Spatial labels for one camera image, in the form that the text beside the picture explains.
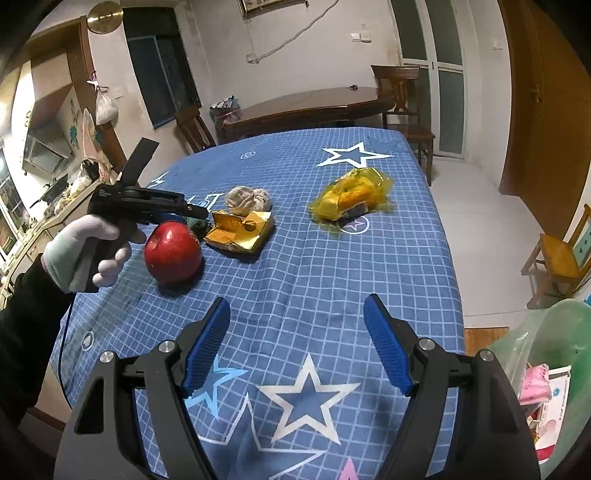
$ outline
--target yellow box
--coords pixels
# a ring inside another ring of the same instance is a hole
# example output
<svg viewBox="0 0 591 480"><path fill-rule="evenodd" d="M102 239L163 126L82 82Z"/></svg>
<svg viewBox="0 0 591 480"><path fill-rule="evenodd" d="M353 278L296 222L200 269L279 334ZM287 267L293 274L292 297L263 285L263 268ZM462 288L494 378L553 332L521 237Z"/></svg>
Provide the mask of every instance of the yellow box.
<svg viewBox="0 0 591 480"><path fill-rule="evenodd" d="M230 252L254 253L263 244L275 225L271 212L251 212L246 218L218 210L212 212L213 228L205 243Z"/></svg>

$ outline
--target brass cymbal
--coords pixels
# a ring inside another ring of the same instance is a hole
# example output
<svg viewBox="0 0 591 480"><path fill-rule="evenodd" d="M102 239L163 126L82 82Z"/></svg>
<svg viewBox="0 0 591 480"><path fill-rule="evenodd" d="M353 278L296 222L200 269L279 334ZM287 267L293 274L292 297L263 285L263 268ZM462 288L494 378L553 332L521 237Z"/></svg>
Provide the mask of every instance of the brass cymbal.
<svg viewBox="0 0 591 480"><path fill-rule="evenodd" d="M111 33L121 25L123 9L115 2L101 2L86 16L88 29L94 33Z"/></svg>

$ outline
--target brown door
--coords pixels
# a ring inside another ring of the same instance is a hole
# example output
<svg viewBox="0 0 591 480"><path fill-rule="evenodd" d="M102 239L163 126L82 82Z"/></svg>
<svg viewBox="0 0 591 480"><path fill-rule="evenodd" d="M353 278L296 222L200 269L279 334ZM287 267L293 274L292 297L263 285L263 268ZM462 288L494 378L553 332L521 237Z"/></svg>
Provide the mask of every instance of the brown door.
<svg viewBox="0 0 591 480"><path fill-rule="evenodd" d="M511 131L500 191L562 238L591 161L591 77L532 0L499 0L511 56Z"/></svg>

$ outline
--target hand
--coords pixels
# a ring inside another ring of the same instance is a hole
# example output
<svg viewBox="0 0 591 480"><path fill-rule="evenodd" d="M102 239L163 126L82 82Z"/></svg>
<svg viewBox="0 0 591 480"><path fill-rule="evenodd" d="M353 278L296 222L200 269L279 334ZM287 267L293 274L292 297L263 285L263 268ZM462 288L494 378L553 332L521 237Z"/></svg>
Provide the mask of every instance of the hand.
<svg viewBox="0 0 591 480"><path fill-rule="evenodd" d="M119 228L99 216L85 215L70 223L47 244L41 257L41 264L63 292L70 292L69 286L74 277L76 261L82 252L84 243L91 237L100 240L116 240L119 238ZM129 241L143 244L146 241L145 233L136 230ZM92 277L92 283L97 287L114 285L125 262L130 257L131 246L127 242L117 250L113 258L101 260L98 265L99 272Z"/></svg>

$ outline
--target red apple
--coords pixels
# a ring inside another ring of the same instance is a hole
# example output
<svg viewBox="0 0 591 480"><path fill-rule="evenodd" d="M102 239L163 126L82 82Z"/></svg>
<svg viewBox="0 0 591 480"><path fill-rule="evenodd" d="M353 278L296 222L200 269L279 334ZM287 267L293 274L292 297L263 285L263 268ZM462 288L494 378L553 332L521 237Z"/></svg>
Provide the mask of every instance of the red apple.
<svg viewBox="0 0 591 480"><path fill-rule="evenodd" d="M178 283L197 273L203 260L199 240L180 222L158 225L144 247L146 267L160 283Z"/></svg>

